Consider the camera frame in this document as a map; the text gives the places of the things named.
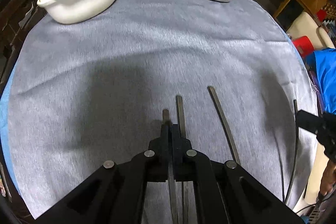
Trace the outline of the person's right hand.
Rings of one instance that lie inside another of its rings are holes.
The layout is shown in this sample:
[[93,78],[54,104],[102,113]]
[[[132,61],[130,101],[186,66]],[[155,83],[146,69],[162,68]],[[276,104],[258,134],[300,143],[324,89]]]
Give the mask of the person's right hand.
[[329,194],[333,190],[333,186],[335,184],[335,170],[336,170],[335,163],[329,160],[323,172],[319,188],[319,192],[323,196]]

